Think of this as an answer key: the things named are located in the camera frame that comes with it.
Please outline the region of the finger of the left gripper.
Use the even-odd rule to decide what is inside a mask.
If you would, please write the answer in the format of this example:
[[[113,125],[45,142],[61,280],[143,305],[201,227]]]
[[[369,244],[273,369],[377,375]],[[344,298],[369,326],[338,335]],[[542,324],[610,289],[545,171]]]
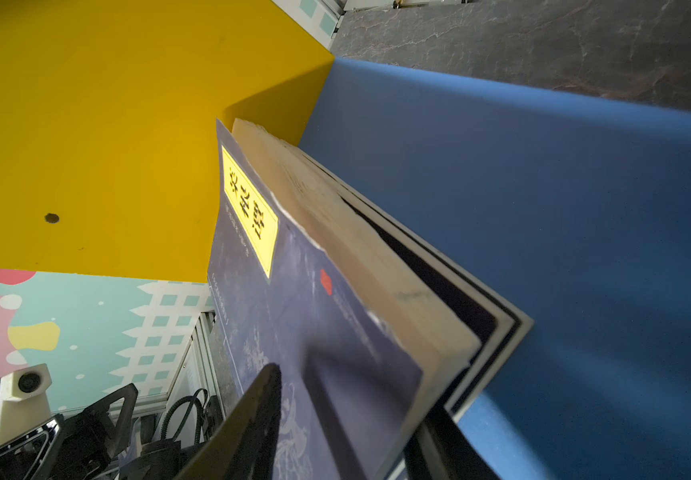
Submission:
[[[114,459],[130,445],[139,390],[129,383],[87,407],[80,415],[91,452]]]

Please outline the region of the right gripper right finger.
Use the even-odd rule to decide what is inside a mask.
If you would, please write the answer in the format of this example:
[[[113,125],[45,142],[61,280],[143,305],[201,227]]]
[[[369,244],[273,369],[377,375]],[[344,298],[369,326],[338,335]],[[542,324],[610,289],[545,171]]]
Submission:
[[[433,406],[405,446],[409,480],[499,480],[443,404]]]

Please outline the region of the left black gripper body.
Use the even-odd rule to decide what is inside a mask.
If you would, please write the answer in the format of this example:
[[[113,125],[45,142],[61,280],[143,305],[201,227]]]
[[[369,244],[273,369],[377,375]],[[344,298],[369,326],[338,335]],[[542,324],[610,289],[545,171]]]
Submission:
[[[57,414],[0,446],[0,479],[92,479],[111,462],[107,415]]]

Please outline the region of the yellow pink blue bookshelf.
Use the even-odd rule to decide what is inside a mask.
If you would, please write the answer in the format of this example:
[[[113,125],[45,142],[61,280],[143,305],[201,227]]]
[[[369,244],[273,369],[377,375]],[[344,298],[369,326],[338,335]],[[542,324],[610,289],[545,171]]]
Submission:
[[[204,281],[238,117],[533,317],[499,475],[691,479],[691,1],[0,1],[0,268]]]

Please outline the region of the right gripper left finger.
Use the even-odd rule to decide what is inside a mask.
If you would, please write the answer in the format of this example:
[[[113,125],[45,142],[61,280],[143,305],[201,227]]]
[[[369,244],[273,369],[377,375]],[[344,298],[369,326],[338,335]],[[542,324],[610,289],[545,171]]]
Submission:
[[[179,479],[271,479],[282,414],[282,372],[266,365]]]

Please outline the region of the navy book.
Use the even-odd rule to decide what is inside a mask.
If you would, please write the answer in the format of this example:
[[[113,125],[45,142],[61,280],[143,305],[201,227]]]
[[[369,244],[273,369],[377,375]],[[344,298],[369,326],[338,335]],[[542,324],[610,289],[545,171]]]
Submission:
[[[208,269],[237,388],[282,372],[278,479],[383,479],[477,339],[265,129],[217,128]]]
[[[312,156],[299,149],[296,153],[335,189],[345,205],[379,234],[427,289],[455,313],[461,324],[459,330],[465,329],[477,339],[477,350],[467,366],[441,396],[447,413],[453,420],[461,421],[529,333],[533,319]]]

